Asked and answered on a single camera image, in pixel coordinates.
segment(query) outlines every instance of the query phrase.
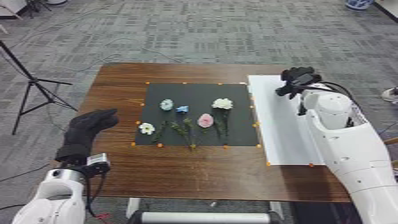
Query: black mat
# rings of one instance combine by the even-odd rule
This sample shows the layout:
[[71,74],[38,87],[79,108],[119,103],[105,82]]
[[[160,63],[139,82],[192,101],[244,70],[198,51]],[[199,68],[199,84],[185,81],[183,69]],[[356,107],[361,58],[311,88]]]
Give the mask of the black mat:
[[[212,104],[219,98],[228,98],[233,101],[233,109],[230,112],[230,146],[256,146],[258,134],[253,127],[253,109],[247,86],[240,84],[150,84],[146,92],[146,106],[143,110],[141,121],[151,123],[155,128],[160,128],[162,121],[176,121],[183,123],[189,117],[198,126],[198,119],[205,113],[212,114]],[[169,112],[160,109],[160,102],[171,99],[175,108]],[[189,113],[185,115],[176,113],[176,107],[189,106]],[[224,140],[217,136],[215,127],[208,128],[203,135],[198,126],[199,146],[221,146]],[[137,145],[153,145],[153,135],[143,135],[137,130],[135,143]],[[164,145],[187,145],[183,137],[176,131],[167,127],[160,139]]]

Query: pink flower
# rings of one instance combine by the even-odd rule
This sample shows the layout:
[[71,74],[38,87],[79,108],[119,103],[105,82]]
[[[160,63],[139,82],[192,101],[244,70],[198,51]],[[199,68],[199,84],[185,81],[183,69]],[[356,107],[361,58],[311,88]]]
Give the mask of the pink flower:
[[214,125],[214,117],[210,114],[203,114],[203,116],[199,117],[199,120],[198,120],[198,125],[203,127],[203,128],[208,128],[212,125]]

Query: metal frame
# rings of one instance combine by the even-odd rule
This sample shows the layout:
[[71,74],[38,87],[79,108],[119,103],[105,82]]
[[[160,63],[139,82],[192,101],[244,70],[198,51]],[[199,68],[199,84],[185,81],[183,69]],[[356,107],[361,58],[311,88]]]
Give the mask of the metal frame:
[[[43,106],[47,106],[50,103],[57,104],[59,106],[70,108],[75,111],[79,111],[79,110],[71,106],[71,104],[66,102],[66,100],[57,96],[57,94],[48,90],[48,88],[41,85],[39,82],[55,83],[57,85],[61,85],[61,84],[63,85],[71,85],[71,83],[59,82],[59,81],[54,81],[54,80],[48,80],[48,79],[38,79],[32,76],[32,74],[31,74],[31,72],[29,72],[29,70],[27,70],[27,68],[25,68],[25,66],[23,66],[23,64],[22,64],[22,62],[20,62],[20,60],[18,60],[13,52],[11,52],[11,50],[9,50],[9,48],[7,48],[2,40],[0,40],[0,47],[2,47],[2,49],[4,49],[4,51],[6,51],[6,53],[7,53],[9,57],[11,57],[11,59],[15,61],[15,64],[18,65],[18,68],[22,70],[22,74],[29,78],[29,85],[27,85],[27,90],[25,90],[25,95],[23,95],[23,100],[22,100],[22,107],[20,107],[20,112],[18,112],[18,117],[16,117],[15,128],[13,128],[13,135],[15,135],[16,134],[18,125],[20,125],[22,116],[27,113],[31,113],[36,109],[39,109]],[[29,93],[31,93],[32,87],[36,87],[39,89],[39,92],[41,92],[41,94],[43,94],[43,96],[47,98],[47,102],[41,103],[34,108],[31,108],[31,109],[25,110],[25,104],[27,104]]]

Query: white flower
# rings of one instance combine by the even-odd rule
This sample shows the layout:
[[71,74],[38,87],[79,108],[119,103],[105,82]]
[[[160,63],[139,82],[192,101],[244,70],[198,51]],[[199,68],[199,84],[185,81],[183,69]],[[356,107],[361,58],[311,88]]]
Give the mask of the white flower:
[[228,98],[217,99],[212,107],[230,110],[230,109],[233,109],[233,101]]
[[141,128],[141,133],[146,135],[151,135],[155,132],[155,127],[150,123],[143,123],[143,125],[139,126]]
[[173,109],[175,103],[171,99],[166,99],[160,103],[160,108],[164,111],[169,111]]

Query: shoe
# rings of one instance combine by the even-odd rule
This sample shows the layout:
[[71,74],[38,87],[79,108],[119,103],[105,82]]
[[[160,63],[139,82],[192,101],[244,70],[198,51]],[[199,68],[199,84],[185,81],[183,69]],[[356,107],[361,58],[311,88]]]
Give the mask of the shoe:
[[398,87],[388,89],[382,92],[382,99],[390,102],[397,102],[398,101]]

